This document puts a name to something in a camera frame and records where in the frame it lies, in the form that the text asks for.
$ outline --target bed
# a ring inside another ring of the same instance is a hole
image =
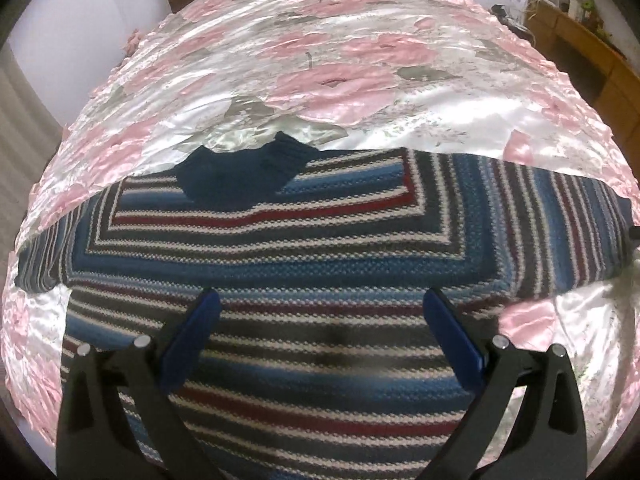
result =
[[[1,348],[7,386],[52,443],[61,360],[75,349],[63,337],[70,291],[16,288],[16,253],[104,187],[171,168],[198,146],[255,148],[282,130],[320,150],[475,153],[603,180],[632,200],[640,222],[638,184],[610,129],[566,74],[473,0],[169,1],[174,13],[65,131],[30,193],[9,256]],[[511,305],[500,318],[501,332],[517,345],[568,348],[591,469],[638,408],[639,262],[636,251],[619,277]],[[521,395],[488,460],[499,453]]]

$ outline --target striped sweater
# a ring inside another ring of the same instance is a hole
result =
[[[470,402],[422,318],[424,292],[442,288],[491,335],[505,304],[628,264],[630,203],[600,181],[482,156],[307,155],[281,188],[231,210],[203,206],[184,184],[192,157],[216,166],[211,152],[126,178],[31,240],[16,282],[72,289],[63,380],[79,344],[154,334],[212,286],[222,318],[170,399],[220,469],[413,479]]]

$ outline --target wooden shelf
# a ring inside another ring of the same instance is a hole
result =
[[[609,45],[544,0],[532,0],[527,27],[536,49],[567,72],[582,97],[600,114],[640,178],[640,78]]]

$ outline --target blue stripe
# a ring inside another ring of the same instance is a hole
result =
[[[551,257],[554,263],[554,275],[556,276],[554,293],[561,294],[572,288],[575,279],[574,265],[569,251],[567,225],[562,215],[561,198],[556,194],[551,181],[551,173],[534,168],[533,175],[549,228]]]
[[[480,165],[480,170],[484,177],[485,184],[490,186],[490,190],[487,193],[487,199],[490,202],[492,220],[495,223],[494,235],[496,241],[494,243],[498,248],[503,249],[497,251],[499,261],[496,263],[502,267],[500,271],[502,280],[505,283],[513,284],[515,282],[515,263],[511,256],[511,252],[507,250],[511,244],[507,235],[506,204],[502,202],[502,197],[494,176],[494,168],[491,162],[488,161],[487,164]]]
[[[455,377],[393,379],[310,374],[201,358],[191,381],[274,402],[362,413],[450,413],[466,410],[472,397]]]
[[[66,334],[99,349],[119,349],[129,346],[134,336],[97,326],[78,319],[71,313],[66,315]]]
[[[195,202],[190,200],[182,190],[176,192],[149,191],[136,193],[123,193],[118,201],[118,209],[126,210],[174,210],[176,206],[194,207]]]
[[[591,212],[591,216],[593,220],[596,222],[597,233],[595,236],[600,238],[600,247],[602,251],[602,262],[604,264],[604,270],[601,271],[601,279],[604,279],[604,276],[608,274],[608,269],[610,269],[614,251],[613,246],[611,245],[612,240],[609,237],[609,229],[607,228],[607,222],[610,219],[606,219],[604,216],[604,211],[600,207],[600,202],[598,200],[598,192],[595,189],[594,182],[583,182],[584,190],[587,194],[587,199],[589,201],[589,210]]]
[[[180,283],[158,283],[158,282],[142,282],[136,278],[128,278],[126,276],[113,276],[111,274],[97,274],[94,272],[82,272],[82,270],[72,273],[74,280],[87,283],[98,283],[102,285],[121,285],[127,288],[137,288],[145,290],[153,290],[158,292],[171,292],[174,294],[183,294],[188,296],[197,296],[202,290],[196,285],[181,285]]]
[[[319,189],[340,189],[343,187],[352,187],[359,184],[387,183],[389,180],[397,180],[402,182],[404,177],[404,167],[400,162],[383,166],[381,168],[373,168],[372,170],[350,171],[348,173],[332,174],[328,176],[318,176],[315,178],[306,178],[302,180],[291,180],[278,194],[291,194],[310,192]]]

